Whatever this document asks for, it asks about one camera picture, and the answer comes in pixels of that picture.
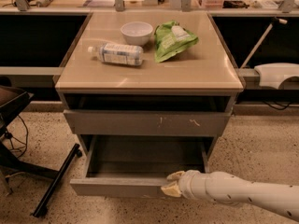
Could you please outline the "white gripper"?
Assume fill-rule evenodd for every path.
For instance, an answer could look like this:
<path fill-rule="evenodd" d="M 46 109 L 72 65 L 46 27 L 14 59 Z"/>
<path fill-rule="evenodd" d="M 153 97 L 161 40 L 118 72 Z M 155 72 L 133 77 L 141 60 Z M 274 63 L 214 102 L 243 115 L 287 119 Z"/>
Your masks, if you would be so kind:
<path fill-rule="evenodd" d="M 167 196 L 179 198 L 183 195 L 185 198 L 192 200 L 206 197 L 206 175 L 199 171 L 177 171 L 170 174 L 166 179 L 173 181 L 161 186 L 162 192 Z"/>

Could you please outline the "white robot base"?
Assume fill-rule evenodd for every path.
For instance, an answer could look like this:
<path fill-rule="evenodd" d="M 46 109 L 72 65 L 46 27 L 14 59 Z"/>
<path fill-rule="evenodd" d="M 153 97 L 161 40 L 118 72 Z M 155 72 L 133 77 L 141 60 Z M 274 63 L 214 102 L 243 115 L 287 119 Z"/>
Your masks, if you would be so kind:
<path fill-rule="evenodd" d="M 259 74 L 259 85 L 273 89 L 278 89 L 289 78 L 299 77 L 296 63 L 266 63 L 255 66 L 254 70 Z"/>

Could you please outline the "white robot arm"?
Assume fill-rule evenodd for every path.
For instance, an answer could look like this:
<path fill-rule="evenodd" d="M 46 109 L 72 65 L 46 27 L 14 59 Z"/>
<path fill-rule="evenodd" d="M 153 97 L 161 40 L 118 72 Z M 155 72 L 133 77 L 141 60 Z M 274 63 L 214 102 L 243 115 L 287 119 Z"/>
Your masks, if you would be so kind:
<path fill-rule="evenodd" d="M 225 172 L 178 171 L 169 175 L 162 192 L 171 197 L 206 199 L 232 204 L 248 203 L 299 221 L 299 187 L 244 180 Z"/>

